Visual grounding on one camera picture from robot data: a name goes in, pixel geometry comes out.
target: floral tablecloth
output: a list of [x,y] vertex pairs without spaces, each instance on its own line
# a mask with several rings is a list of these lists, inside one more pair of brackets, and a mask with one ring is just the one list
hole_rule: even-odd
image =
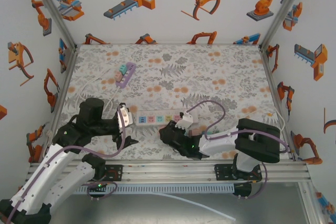
[[[240,118],[248,117],[274,126],[278,117],[257,46],[238,45],[82,45],[76,60],[59,127],[79,111],[81,95],[106,103],[117,87],[114,74],[122,64],[133,62],[136,71],[125,89],[120,89],[103,114],[113,117],[120,102],[130,111],[190,108],[203,100],[215,100],[226,109],[226,117],[211,128],[212,133],[230,129]],[[207,103],[197,108],[201,116],[192,128],[204,130],[219,119],[219,106]],[[186,159],[162,143],[158,127],[127,128],[127,135],[139,141],[121,152],[116,159]],[[94,137],[86,147],[112,154],[117,148],[111,136]],[[232,159],[235,151],[218,153],[211,159]]]

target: white power strip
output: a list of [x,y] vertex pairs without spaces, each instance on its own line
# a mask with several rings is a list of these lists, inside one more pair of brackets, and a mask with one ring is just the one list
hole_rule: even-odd
[[[167,125],[170,120],[178,122],[181,119],[180,112],[185,112],[185,109],[138,111],[135,115],[135,124],[137,126]],[[193,117],[193,123],[198,123],[197,111],[192,110],[189,114]]]

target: purple power strip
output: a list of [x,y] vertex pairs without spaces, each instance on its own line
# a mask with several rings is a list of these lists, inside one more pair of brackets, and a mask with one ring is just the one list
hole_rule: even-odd
[[132,77],[135,71],[136,65],[134,63],[127,62],[126,67],[127,67],[127,71],[122,77],[121,81],[120,82],[116,81],[117,87],[120,87],[121,89],[126,87],[127,83],[129,82],[130,78]]

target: white plug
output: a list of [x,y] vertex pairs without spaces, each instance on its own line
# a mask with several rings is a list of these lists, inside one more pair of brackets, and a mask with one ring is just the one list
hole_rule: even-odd
[[182,119],[176,123],[175,127],[185,130],[189,128],[193,123],[194,123],[193,116],[185,111],[183,113]]
[[[122,114],[122,118],[123,118],[125,127],[127,127],[128,125],[131,125],[133,123],[132,113],[127,111],[127,108],[126,108],[125,105],[122,106],[120,111],[121,111],[121,114]],[[119,113],[117,113],[117,114],[118,114],[119,128],[122,129],[122,124],[121,124],[121,119],[120,119]]]

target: white wall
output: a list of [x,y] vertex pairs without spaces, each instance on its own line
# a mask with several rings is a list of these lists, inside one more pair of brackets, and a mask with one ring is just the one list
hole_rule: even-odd
[[[330,126],[323,133],[323,108],[327,110],[326,121],[336,119],[336,43],[335,43],[335,0],[296,0],[303,3],[299,22],[291,32],[279,28],[271,45],[280,45],[279,67],[273,77],[276,83],[283,81],[285,85],[295,89],[289,127],[296,134],[311,138],[323,159],[321,165],[309,165],[309,172],[317,190],[336,204],[334,182],[336,173],[335,134],[336,127]],[[328,50],[328,61],[324,64],[324,76],[314,81],[313,69],[305,61],[294,56],[294,45],[299,44],[315,51],[320,44]],[[312,156],[309,147],[300,150],[302,158]]]
[[[154,10],[139,7],[113,20],[104,17],[103,13],[124,0],[79,1],[84,16],[72,22],[65,20],[78,44],[84,42],[87,33],[112,43],[135,43],[146,33],[158,43],[186,43],[194,34],[215,30],[218,32],[215,43],[233,43],[255,33],[261,33],[262,39],[275,16],[256,22],[246,13],[254,10],[259,0],[221,0],[213,15],[199,10],[200,20],[196,21],[181,13],[181,10],[192,13],[194,0],[155,0]],[[206,7],[211,9],[213,4],[214,1]],[[279,8],[280,0],[274,0],[270,10],[276,13]]]
[[[52,33],[43,37],[31,0],[0,0],[0,5],[0,105],[8,113],[0,120],[0,199],[4,199],[11,198],[18,186],[24,184],[29,167],[26,134],[51,121],[53,116],[43,89],[47,68],[61,88],[66,73],[60,73],[58,44],[61,35],[56,24],[52,24]],[[48,10],[41,9],[49,18]],[[10,41],[24,44],[34,59],[34,63],[26,68],[34,77],[21,87],[25,80],[23,73],[18,68],[8,69],[14,65],[8,63],[7,43]],[[24,60],[25,63],[29,61],[26,54]],[[56,92],[51,81],[48,87],[51,92]],[[45,135],[38,143],[42,144],[43,140]]]

